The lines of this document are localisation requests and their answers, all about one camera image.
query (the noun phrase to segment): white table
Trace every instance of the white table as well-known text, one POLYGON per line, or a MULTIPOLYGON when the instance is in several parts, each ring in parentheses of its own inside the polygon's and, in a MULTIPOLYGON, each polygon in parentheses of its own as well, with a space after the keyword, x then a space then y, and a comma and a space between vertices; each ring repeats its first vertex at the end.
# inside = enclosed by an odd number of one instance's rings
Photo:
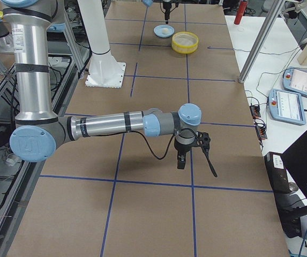
MULTIPOLYGON (((264 17, 243 17, 239 25, 234 25, 234 16, 226 16, 226 22, 231 36, 232 44, 234 49, 249 51, 257 37, 257 34, 264 22, 264 17)), ((267 37, 261 52, 265 53, 283 53, 286 51, 294 50, 298 47, 296 40, 292 33, 287 27, 286 23, 282 18, 278 18, 267 37)), ((300 66, 297 61, 297 56, 301 53, 301 50, 292 51, 283 55, 266 55, 259 54, 256 62, 253 65, 252 70, 246 79, 244 86, 246 90, 252 92, 253 97, 257 98, 260 103, 266 102, 266 97, 263 96, 256 90, 258 80, 263 72, 278 73, 289 66, 303 67, 300 66), (292 56, 290 64, 285 67, 292 56)), ((249 53, 236 50, 236 59, 238 62, 239 69, 241 70, 249 53)), ((260 80, 258 89, 265 95, 268 95, 272 88, 282 89, 282 74, 271 75, 264 74, 260 80)), ((307 99, 303 97, 304 108, 307 109, 307 99)), ((266 111, 266 105, 261 105, 262 119, 267 123, 267 140, 263 141, 263 156, 268 152, 283 153, 304 131, 307 130, 307 112, 306 112, 306 125, 298 126, 288 124, 284 122, 278 122, 272 120, 268 111, 266 111)), ((304 195, 298 191, 297 194, 302 199, 304 195)), ((292 253, 298 253, 301 245, 301 238, 286 238, 289 249, 292 253)), ((307 248, 303 248, 302 254, 307 255, 307 248)))

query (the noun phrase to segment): workbench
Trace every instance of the workbench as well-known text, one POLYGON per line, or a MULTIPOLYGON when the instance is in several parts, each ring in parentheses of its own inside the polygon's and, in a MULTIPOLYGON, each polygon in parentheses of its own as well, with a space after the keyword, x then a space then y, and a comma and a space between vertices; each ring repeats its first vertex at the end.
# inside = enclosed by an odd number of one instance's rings
MULTIPOLYGON (((66 115, 197 104, 219 177, 200 149, 177 170, 173 147, 158 161, 137 134, 68 143, 22 203, 9 257, 288 256, 222 7, 180 4, 172 12, 176 32, 199 36, 187 56, 154 35, 162 21, 159 4, 112 2, 106 25, 113 56, 127 65, 123 86, 90 88, 81 79, 66 115)), ((162 154, 169 138, 148 140, 162 154)))

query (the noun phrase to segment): red bottle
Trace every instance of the red bottle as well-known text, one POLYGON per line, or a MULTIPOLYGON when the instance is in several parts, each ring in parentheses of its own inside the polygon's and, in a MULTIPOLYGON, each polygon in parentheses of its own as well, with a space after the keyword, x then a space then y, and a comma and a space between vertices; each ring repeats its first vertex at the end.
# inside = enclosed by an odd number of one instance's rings
POLYGON ((234 20, 234 24, 239 25, 242 16, 244 15, 244 12, 246 10, 246 6, 248 5, 248 1, 247 0, 241 0, 240 1, 240 5, 237 11, 237 15, 235 16, 235 20, 234 20))

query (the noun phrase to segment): white support column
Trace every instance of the white support column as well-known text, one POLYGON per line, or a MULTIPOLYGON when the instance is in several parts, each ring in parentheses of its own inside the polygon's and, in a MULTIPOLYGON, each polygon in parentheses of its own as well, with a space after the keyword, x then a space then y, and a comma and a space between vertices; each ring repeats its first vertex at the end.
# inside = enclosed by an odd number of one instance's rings
POLYGON ((78 0, 78 5, 93 52, 86 85, 120 88, 126 64, 111 55, 101 0, 78 0))

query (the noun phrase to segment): black band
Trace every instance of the black band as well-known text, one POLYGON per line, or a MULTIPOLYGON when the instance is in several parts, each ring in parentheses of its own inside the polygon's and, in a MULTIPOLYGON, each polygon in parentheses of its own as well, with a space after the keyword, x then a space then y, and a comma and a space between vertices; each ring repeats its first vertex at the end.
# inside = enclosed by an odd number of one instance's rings
POLYGON ((129 132, 132 130, 130 113, 128 111, 124 112, 123 116, 125 117, 126 132, 129 132))
POLYGON ((52 17, 50 15, 47 15, 45 13, 42 12, 36 12, 33 10, 29 10, 29 9, 23 9, 23 8, 6 8, 3 9, 3 14, 12 14, 12 13, 16 13, 16 14, 24 14, 24 15, 28 15, 28 16, 35 16, 44 20, 47 20, 49 22, 52 22, 52 17))
POLYGON ((3 37, 5 37, 5 36, 8 36, 8 35, 9 35, 9 32, 5 33, 4 35, 1 35, 1 36, 0 36, 0 39, 3 38, 3 37))
POLYGON ((71 119, 72 119, 72 116, 69 116, 68 117, 68 122, 66 122, 66 125, 67 125, 67 129, 68 129, 68 135, 69 135, 69 138, 71 141, 74 141, 74 138, 73 138, 73 135, 72 135, 72 127, 71 127, 71 119))
POLYGON ((58 0, 56 0, 56 9, 55 9, 55 12, 52 15, 52 19, 54 19, 56 17, 57 12, 58 12, 58 0))
POLYGON ((83 117, 80 119, 80 131, 82 132, 82 136, 84 138, 89 137, 86 122, 87 122, 87 117, 83 117))
POLYGON ((109 50, 107 51, 107 52, 104 52, 104 53, 102 53, 102 54, 98 54, 98 53, 96 53, 96 52, 93 52, 93 54, 96 54, 96 55, 105 55, 105 54, 107 54, 107 53, 109 53, 110 52, 110 48, 109 48, 109 50))
POLYGON ((40 120, 21 120, 21 119, 15 120, 15 123, 19 125, 41 125, 41 124, 51 124, 54 122, 58 122, 58 117, 52 119, 40 119, 40 120))
POLYGON ((27 63, 16 63, 15 72, 44 72, 49 73, 49 66, 38 65, 38 64, 27 64, 27 63))
POLYGON ((172 111, 171 114, 173 115, 175 130, 181 130, 181 121, 179 119, 178 112, 172 111))

